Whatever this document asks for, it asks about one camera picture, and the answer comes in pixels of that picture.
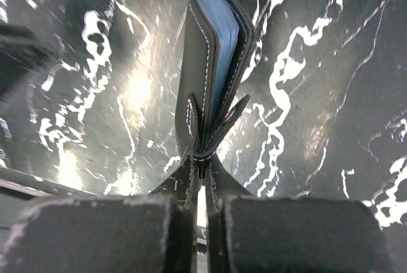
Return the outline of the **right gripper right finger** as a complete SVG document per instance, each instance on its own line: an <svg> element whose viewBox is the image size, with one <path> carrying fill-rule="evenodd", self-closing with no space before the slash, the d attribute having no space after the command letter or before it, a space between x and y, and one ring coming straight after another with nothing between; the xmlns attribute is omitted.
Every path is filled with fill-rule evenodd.
<svg viewBox="0 0 407 273"><path fill-rule="evenodd" d="M217 155L205 162L207 208L207 261L209 272L229 272L224 200L229 196L252 194L223 166Z"/></svg>

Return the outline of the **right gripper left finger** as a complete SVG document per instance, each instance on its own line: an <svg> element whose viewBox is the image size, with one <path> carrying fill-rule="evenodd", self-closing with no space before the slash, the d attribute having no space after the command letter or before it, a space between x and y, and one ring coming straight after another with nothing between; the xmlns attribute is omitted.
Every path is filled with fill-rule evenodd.
<svg viewBox="0 0 407 273"><path fill-rule="evenodd" d="M189 148L181 163L150 194L160 200L152 241L163 256L164 272L197 271L198 167Z"/></svg>

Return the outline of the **black card holder wallet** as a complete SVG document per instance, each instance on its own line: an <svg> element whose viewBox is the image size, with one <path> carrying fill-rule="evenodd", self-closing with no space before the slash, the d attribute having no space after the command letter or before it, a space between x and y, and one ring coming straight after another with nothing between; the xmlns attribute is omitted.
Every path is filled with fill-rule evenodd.
<svg viewBox="0 0 407 273"><path fill-rule="evenodd" d="M180 152L196 162L216 154L249 101L232 103L255 37L236 0L188 1L175 124Z"/></svg>

